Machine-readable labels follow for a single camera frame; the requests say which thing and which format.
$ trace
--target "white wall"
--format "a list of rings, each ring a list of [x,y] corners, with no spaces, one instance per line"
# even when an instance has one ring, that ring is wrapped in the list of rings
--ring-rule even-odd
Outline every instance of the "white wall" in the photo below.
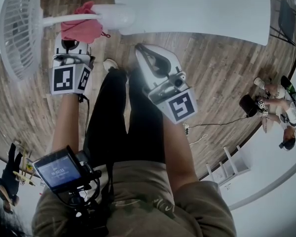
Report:
[[[5,163],[0,160],[0,177],[2,176],[2,170],[5,168]],[[20,203],[15,207],[15,213],[23,223],[27,231],[31,231],[31,222],[36,209],[36,204],[40,197],[40,193],[43,187],[40,186],[40,179],[33,177],[32,180],[36,183],[36,186],[23,185],[19,187],[18,196]]]
[[[296,88],[296,71],[292,83]],[[288,180],[284,179],[296,168],[296,145],[289,152],[281,150],[278,145],[282,139],[283,130],[279,125],[274,124],[268,134],[261,127],[242,147],[244,161],[251,170],[221,186],[222,197],[232,210],[239,237],[296,236],[296,173]],[[216,181],[221,180],[220,168],[213,175]],[[271,190],[281,179],[285,182],[279,187],[247,203],[254,195]]]

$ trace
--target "white fan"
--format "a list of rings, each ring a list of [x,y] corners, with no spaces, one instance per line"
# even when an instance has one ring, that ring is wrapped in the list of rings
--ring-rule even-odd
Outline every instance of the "white fan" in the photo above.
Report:
[[[110,6],[111,9],[106,8],[106,13],[109,14],[110,11],[112,14],[121,13],[121,9],[116,12],[116,8],[121,5]],[[135,16],[129,8],[122,14],[123,26],[133,23]],[[112,21],[113,16],[75,14],[43,18],[40,0],[4,0],[0,12],[0,49],[5,69],[14,80],[23,80],[36,72],[40,65],[43,27],[81,19],[100,21],[103,18],[110,18]]]

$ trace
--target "wooden floor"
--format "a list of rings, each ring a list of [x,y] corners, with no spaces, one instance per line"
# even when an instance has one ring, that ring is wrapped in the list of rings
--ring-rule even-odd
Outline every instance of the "wooden floor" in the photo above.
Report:
[[[44,16],[66,15],[89,0],[41,0]],[[113,3],[114,0],[93,0],[95,3]],[[272,0],[271,25],[278,27],[279,3]],[[8,78],[0,60],[0,156],[6,152],[14,139],[28,144],[33,158],[45,154],[55,126],[60,96],[49,94],[48,68],[52,66],[54,40],[60,31],[59,25],[45,29],[42,46],[42,66],[35,76],[20,83]],[[187,123],[229,122],[245,116],[239,107],[240,98],[260,91],[253,85],[257,76],[272,78],[278,82],[287,75],[293,58],[293,46],[270,37],[267,46],[239,39],[194,33],[153,33],[121,36],[111,31],[111,38],[101,37],[92,45],[96,56],[87,96],[91,109],[96,101],[101,83],[106,75],[102,62],[105,58],[115,59],[120,66],[131,68],[136,65],[134,45],[152,43],[173,51],[187,74],[187,82],[194,87],[198,114]],[[80,105],[80,145],[83,143],[86,104]],[[125,111],[126,125],[130,107]],[[223,146],[233,151],[258,125],[259,118],[244,119],[226,126],[203,126],[191,130],[188,139],[194,142],[207,133],[208,136],[192,146],[197,174],[206,172],[205,163],[216,165],[224,158]]]

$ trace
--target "red towel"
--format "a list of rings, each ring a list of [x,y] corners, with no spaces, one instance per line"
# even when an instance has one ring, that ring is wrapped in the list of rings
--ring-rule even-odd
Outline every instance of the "red towel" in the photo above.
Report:
[[[91,10],[93,1],[86,2],[74,11],[75,14],[95,14]],[[74,20],[61,23],[61,38],[63,40],[76,40],[91,44],[94,39],[101,36],[103,26],[96,19]]]

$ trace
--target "black pants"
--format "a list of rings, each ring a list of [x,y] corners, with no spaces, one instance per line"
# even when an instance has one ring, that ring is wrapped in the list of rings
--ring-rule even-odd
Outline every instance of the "black pants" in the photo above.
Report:
[[[9,150],[9,156],[8,156],[8,163],[6,165],[6,169],[12,170],[12,171],[16,171],[19,172],[20,171],[20,163],[21,163],[21,158],[22,158],[22,154],[19,153],[16,158],[14,159],[15,156],[15,145],[12,143],[10,150]]]
[[[102,83],[83,145],[93,167],[127,160],[165,162],[162,113],[143,94],[139,70],[129,79],[131,114],[126,133],[126,81],[123,70],[111,68]]]

